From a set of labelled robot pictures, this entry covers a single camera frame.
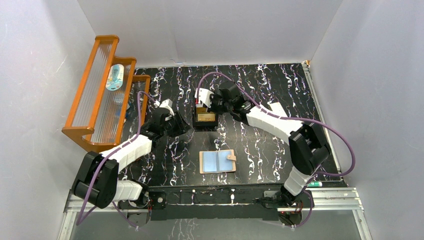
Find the black plastic card bin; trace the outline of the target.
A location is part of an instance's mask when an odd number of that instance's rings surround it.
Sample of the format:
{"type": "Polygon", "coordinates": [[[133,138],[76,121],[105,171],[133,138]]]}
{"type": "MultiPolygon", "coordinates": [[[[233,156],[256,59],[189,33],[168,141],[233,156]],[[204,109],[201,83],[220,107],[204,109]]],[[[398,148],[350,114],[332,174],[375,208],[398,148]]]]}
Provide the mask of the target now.
{"type": "Polygon", "coordinates": [[[214,132],[218,127],[218,115],[194,99],[192,108],[192,127],[197,132],[214,132]]]}

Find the tan blue card holder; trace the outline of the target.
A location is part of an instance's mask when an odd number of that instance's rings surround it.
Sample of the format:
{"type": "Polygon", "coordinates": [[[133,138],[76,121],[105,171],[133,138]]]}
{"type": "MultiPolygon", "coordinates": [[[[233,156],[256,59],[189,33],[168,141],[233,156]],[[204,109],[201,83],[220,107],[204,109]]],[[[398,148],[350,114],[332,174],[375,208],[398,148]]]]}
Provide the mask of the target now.
{"type": "Polygon", "coordinates": [[[200,174],[218,174],[235,172],[237,158],[233,149],[200,151],[200,174]]]}

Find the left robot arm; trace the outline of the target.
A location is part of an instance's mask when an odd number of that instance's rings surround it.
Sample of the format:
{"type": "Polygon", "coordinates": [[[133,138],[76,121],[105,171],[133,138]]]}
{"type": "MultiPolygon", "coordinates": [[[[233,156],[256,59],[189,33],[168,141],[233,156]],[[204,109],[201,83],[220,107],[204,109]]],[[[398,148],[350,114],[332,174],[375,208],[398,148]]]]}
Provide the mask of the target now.
{"type": "Polygon", "coordinates": [[[149,203],[145,185],[136,180],[120,180],[119,173],[142,156],[148,155],[163,137],[175,138],[191,127],[178,111],[156,108],[139,133],[103,152],[88,152],[80,165],[71,192],[86,202],[104,209],[112,202],[130,201],[137,208],[149,203]]]}

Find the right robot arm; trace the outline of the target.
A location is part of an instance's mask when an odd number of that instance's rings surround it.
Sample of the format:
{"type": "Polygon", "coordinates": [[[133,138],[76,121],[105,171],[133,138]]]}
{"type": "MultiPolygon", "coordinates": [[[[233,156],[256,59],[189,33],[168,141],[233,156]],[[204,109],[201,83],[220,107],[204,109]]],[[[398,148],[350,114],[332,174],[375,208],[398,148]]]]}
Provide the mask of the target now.
{"type": "Polygon", "coordinates": [[[301,192],[309,180],[331,155],[323,128],[310,121],[287,120],[286,115],[255,104],[230,81],[225,81],[215,91],[201,89],[199,100],[210,112],[218,115],[229,113],[234,120],[266,131],[288,144],[292,162],[289,176],[280,193],[274,197],[265,196],[261,202],[295,207],[301,201],[301,192]]]}

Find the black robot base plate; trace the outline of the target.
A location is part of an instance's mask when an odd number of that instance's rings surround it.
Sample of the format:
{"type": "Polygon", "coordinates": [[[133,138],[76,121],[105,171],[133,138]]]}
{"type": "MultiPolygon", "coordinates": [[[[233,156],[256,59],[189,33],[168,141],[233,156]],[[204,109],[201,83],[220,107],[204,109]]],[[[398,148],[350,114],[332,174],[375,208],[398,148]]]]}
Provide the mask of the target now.
{"type": "Polygon", "coordinates": [[[174,219],[262,219],[301,222],[302,211],[315,206],[309,190],[290,195],[281,183],[151,186],[140,201],[120,202],[119,207],[134,213],[146,210],[151,221],[174,219]]]}

